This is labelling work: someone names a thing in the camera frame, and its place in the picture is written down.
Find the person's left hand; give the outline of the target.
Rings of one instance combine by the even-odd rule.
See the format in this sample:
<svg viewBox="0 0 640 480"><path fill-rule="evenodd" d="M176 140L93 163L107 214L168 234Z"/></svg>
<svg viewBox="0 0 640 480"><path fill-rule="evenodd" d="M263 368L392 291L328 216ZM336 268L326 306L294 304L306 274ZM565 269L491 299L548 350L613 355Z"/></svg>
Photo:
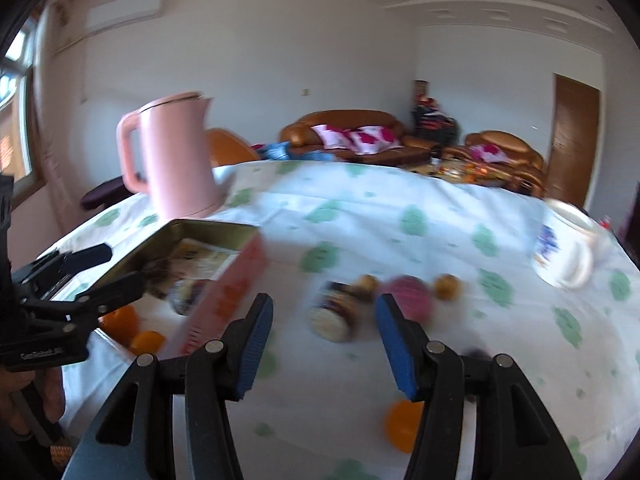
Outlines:
<svg viewBox="0 0 640 480"><path fill-rule="evenodd" d="M58 422L65 412L66 397L61 367L42 372L10 372L1 367L1 421L19 436L30 431L29 404L24 390L36 379L40 381L38 404L49 422Z"/></svg>

